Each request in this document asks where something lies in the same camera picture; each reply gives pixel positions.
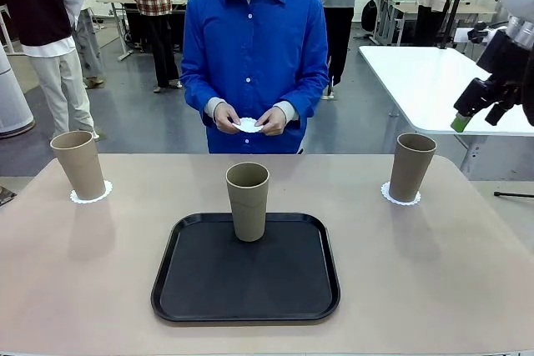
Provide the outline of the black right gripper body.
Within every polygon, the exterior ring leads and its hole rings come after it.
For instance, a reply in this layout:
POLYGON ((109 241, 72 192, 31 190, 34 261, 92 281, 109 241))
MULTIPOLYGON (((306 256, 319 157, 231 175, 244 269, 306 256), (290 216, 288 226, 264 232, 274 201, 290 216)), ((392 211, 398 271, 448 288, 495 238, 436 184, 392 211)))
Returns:
POLYGON ((496 30, 477 63, 495 81, 495 102, 507 103, 507 112, 521 105, 527 121, 533 124, 533 48, 496 30))

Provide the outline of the person's left hand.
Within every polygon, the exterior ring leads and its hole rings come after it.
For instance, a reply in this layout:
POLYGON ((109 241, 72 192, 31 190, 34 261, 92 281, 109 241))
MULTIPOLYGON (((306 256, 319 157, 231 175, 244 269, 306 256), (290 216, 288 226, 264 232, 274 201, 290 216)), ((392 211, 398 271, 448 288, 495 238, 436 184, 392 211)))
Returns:
POLYGON ((260 132, 266 136, 278 136, 284 132, 286 124, 284 111, 273 106, 257 120, 255 125, 261 127, 260 132))

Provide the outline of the person's right hand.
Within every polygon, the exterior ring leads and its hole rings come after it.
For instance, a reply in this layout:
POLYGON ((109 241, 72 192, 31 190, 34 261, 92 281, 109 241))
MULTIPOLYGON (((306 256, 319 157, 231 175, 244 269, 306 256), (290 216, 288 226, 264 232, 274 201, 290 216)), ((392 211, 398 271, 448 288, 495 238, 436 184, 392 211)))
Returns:
POLYGON ((219 103, 214 109, 214 122, 217 129, 226 134, 236 134, 241 124, 240 119, 234 108, 225 103, 219 103))

